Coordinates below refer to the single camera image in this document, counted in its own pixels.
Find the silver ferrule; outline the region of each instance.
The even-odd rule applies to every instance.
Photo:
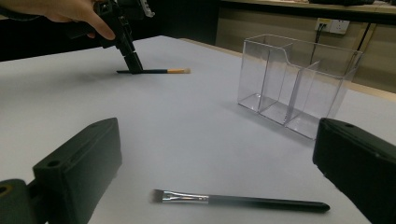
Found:
[[[165,190],[163,192],[163,203],[209,203],[209,196]]]

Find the black brush handle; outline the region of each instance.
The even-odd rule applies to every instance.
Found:
[[[272,209],[317,212],[317,213],[324,213],[330,210],[329,205],[327,205],[326,203],[319,203],[319,202],[247,198],[247,197],[220,196],[220,195],[210,195],[209,204],[272,208]]]

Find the paintbrush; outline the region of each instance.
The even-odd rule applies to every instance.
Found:
[[[142,70],[140,74],[189,74],[190,68],[172,68],[172,69],[146,69]],[[119,74],[130,74],[128,70],[117,71]]]
[[[319,202],[191,194],[161,189],[154,189],[151,192],[151,201],[153,203],[203,203],[232,205],[316,213],[324,213],[330,210],[329,205]]]

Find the clear plastic organizer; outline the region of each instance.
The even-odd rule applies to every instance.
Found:
[[[245,40],[238,104],[315,139],[333,118],[362,53],[276,35]]]

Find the plastic compartment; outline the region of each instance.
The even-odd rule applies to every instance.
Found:
[[[362,53],[276,35],[244,44],[238,104],[315,139],[318,121],[337,112]]]

